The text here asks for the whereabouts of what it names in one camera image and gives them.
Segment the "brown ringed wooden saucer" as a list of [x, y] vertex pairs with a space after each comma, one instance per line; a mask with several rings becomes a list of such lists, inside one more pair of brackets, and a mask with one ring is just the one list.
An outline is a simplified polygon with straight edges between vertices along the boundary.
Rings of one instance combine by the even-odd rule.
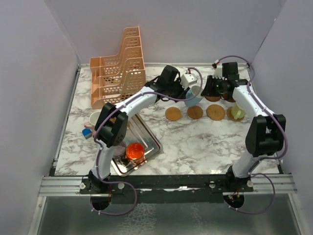
[[221, 98], [220, 98], [220, 97], [216, 97], [216, 96], [206, 96], [205, 99], [208, 100], [208, 101], [210, 101], [210, 102], [217, 102], [217, 101], [219, 101]]

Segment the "white blue mug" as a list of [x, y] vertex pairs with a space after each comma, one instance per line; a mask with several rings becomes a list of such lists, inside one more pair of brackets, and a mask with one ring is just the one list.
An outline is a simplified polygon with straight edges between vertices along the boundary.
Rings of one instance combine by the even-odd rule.
[[200, 86], [194, 85], [190, 88], [190, 90], [186, 93], [186, 99], [192, 98], [191, 100], [185, 101], [184, 104], [187, 107], [196, 106], [203, 97], [201, 96], [202, 88]]

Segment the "woven rattan coaster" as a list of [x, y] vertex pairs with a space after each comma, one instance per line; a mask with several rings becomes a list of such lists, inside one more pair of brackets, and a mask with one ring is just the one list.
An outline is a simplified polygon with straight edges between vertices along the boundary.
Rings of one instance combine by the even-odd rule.
[[220, 105], [212, 104], [206, 109], [206, 114], [210, 119], [220, 121], [225, 117], [225, 110]]
[[230, 120], [235, 121], [235, 122], [240, 122], [240, 121], [242, 121], [242, 120], [245, 118], [245, 117], [242, 117], [242, 118], [235, 119], [235, 118], [233, 117], [233, 115], [231, 114], [231, 109], [232, 109], [232, 107], [229, 107], [229, 108], [227, 109], [227, 112], [226, 112], [226, 114], [227, 114], [227, 116], [228, 116], [228, 118], [229, 118]]

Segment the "light beech wooden coaster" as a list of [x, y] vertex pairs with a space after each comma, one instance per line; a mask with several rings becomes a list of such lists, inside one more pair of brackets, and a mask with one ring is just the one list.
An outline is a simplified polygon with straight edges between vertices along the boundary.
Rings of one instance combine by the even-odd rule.
[[170, 121], [177, 121], [181, 118], [181, 111], [179, 108], [170, 107], [166, 109], [165, 116]]

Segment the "light brown wooden coaster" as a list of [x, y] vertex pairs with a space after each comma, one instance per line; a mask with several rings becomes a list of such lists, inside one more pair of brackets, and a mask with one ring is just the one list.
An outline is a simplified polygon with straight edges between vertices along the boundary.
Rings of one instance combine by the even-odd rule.
[[200, 119], [203, 116], [203, 109], [200, 106], [189, 107], [187, 114], [192, 119]]

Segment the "white cream cup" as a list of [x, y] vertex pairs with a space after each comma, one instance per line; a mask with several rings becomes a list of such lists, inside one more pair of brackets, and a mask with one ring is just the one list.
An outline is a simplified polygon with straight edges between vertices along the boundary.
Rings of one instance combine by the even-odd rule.
[[238, 119], [241, 119], [241, 118], [244, 118], [246, 113], [245, 111], [243, 110], [243, 108], [238, 104], [236, 103], [232, 108], [231, 108], [231, 115], [233, 116], [233, 118], [235, 120], [238, 120]]

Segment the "orange metallic cup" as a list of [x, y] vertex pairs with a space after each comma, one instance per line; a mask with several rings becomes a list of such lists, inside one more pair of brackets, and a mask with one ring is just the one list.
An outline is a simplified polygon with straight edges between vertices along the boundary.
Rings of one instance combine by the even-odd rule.
[[145, 148], [141, 143], [133, 142], [126, 148], [126, 158], [134, 165], [143, 162], [145, 156]]

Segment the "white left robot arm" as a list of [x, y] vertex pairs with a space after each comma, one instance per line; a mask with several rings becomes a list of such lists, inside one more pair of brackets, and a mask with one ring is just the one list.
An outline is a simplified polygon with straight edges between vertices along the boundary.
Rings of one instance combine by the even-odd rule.
[[103, 106], [95, 125], [94, 140], [98, 144], [96, 160], [88, 174], [90, 187], [95, 192], [103, 193], [107, 190], [113, 153], [126, 136], [128, 121], [162, 98], [183, 101], [186, 92], [179, 70], [166, 65], [161, 75], [147, 82], [131, 97], [116, 104], [108, 102]]

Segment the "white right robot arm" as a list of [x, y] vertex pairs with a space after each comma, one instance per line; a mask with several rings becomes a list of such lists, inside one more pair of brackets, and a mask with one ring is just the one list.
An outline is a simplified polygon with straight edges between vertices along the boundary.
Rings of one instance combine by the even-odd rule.
[[236, 62], [213, 65], [214, 75], [207, 78], [202, 96], [218, 97], [224, 94], [236, 101], [251, 120], [245, 139], [246, 153], [225, 175], [225, 187], [236, 191], [250, 180], [250, 174], [260, 161], [271, 159], [273, 154], [287, 146], [286, 118], [268, 109], [256, 95], [251, 82], [241, 79]]

